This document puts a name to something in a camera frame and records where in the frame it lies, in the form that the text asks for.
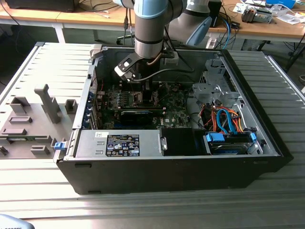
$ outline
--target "circuit board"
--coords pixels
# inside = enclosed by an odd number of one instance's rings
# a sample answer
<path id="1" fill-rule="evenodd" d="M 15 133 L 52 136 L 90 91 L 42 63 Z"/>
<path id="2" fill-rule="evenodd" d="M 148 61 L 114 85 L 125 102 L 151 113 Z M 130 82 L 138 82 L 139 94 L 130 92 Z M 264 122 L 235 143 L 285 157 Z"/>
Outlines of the circuit board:
<path id="1" fill-rule="evenodd" d="M 141 91 L 124 91 L 119 87 L 111 86 L 105 90 L 103 95 L 103 106 L 100 110 L 102 128 L 159 129 L 191 127 L 185 110 L 183 93 L 184 89 L 179 84 L 163 83 L 152 92 L 150 102 L 144 103 Z M 122 115 L 127 112 L 145 115 L 151 118 L 151 121 L 145 125 L 122 124 Z"/>

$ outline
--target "electronic device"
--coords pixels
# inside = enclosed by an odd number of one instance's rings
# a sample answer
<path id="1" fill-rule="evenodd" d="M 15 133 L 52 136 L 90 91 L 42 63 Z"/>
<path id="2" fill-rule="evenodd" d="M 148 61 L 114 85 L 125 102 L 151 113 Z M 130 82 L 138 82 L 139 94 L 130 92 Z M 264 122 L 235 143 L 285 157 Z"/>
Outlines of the electronic device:
<path id="1" fill-rule="evenodd" d="M 210 17 L 212 18 L 211 27 L 216 27 L 219 11 L 221 8 L 221 0 L 209 0 Z"/>
<path id="2" fill-rule="evenodd" d="M 266 0 L 266 5 L 276 5 L 281 4 L 290 9 L 295 5 L 295 0 Z"/>
<path id="3" fill-rule="evenodd" d="M 292 160 L 226 50 L 177 51 L 194 73 L 156 75 L 150 94 L 113 72 L 134 49 L 96 55 L 72 135 L 55 145 L 54 161 L 77 193 L 246 187 Z"/>
<path id="4" fill-rule="evenodd" d="M 5 0 L 11 9 L 41 9 L 73 12 L 80 0 Z"/>
<path id="5" fill-rule="evenodd" d="M 256 9 L 254 7 L 246 6 L 242 14 L 242 21 L 246 23 L 262 22 L 270 23 L 272 20 L 272 13 L 266 9 Z"/>

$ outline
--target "motherboard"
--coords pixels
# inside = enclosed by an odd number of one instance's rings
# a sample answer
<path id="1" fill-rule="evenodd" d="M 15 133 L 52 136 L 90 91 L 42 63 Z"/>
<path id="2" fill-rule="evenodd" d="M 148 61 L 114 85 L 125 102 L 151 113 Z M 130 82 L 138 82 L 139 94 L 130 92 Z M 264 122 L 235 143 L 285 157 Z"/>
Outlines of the motherboard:
<path id="1" fill-rule="evenodd" d="M 185 92 L 178 83 L 156 86 L 149 99 L 136 87 L 110 85 L 102 93 L 102 129 L 159 129 L 191 127 Z"/>

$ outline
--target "gray plastic block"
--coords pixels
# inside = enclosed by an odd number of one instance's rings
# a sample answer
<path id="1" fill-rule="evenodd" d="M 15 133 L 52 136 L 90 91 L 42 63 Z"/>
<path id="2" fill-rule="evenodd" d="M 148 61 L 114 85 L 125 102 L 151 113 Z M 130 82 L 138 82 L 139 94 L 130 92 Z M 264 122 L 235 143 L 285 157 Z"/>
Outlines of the gray plastic block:
<path id="1" fill-rule="evenodd" d="M 3 135 L 26 135 L 26 133 L 25 129 L 4 129 L 2 131 Z"/>
<path id="2" fill-rule="evenodd" d="M 49 86 L 47 84 L 37 85 L 34 92 L 40 96 L 44 109 L 48 113 L 52 123 L 58 123 L 61 119 L 57 114 L 58 104 L 55 99 L 51 99 L 48 93 Z"/>
<path id="3" fill-rule="evenodd" d="M 51 143 L 52 142 L 52 138 L 50 135 L 45 136 L 45 137 L 36 137 L 35 141 L 38 143 Z"/>
<path id="4" fill-rule="evenodd" d="M 52 142 L 51 142 L 51 147 L 54 147 L 55 146 L 55 143 L 57 143 L 57 140 L 56 138 L 53 138 Z"/>
<path id="5" fill-rule="evenodd" d="M 12 116 L 9 122 L 12 124 L 31 123 L 33 120 L 29 116 Z"/>
<path id="6" fill-rule="evenodd" d="M 0 144 L 1 145 L 7 145 L 7 144 L 11 144 L 12 141 L 9 141 L 7 138 L 4 137 L 0 137 Z"/>
<path id="7" fill-rule="evenodd" d="M 45 154 L 49 154 L 49 150 L 46 146 L 32 146 L 32 149 L 30 149 L 30 151 L 34 154 L 34 155 L 45 155 Z"/>
<path id="8" fill-rule="evenodd" d="M 25 97 L 15 97 L 10 106 L 15 112 L 15 114 L 25 114 L 24 106 L 29 106 L 27 99 Z"/>
<path id="9" fill-rule="evenodd" d="M 77 103 L 75 99 L 67 99 L 65 108 L 67 111 L 67 114 L 74 115 L 77 111 Z"/>
<path id="10" fill-rule="evenodd" d="M 5 156 L 8 154 L 8 150 L 3 146 L 0 146 L 0 154 L 3 154 Z"/>

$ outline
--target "warning label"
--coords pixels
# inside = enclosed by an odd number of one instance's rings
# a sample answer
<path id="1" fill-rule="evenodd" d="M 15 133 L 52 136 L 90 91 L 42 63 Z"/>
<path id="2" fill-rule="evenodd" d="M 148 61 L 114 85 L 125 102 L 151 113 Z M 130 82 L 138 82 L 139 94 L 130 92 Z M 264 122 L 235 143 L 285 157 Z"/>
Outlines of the warning label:
<path id="1" fill-rule="evenodd" d="M 140 156 L 139 135 L 108 135 L 106 156 Z"/>

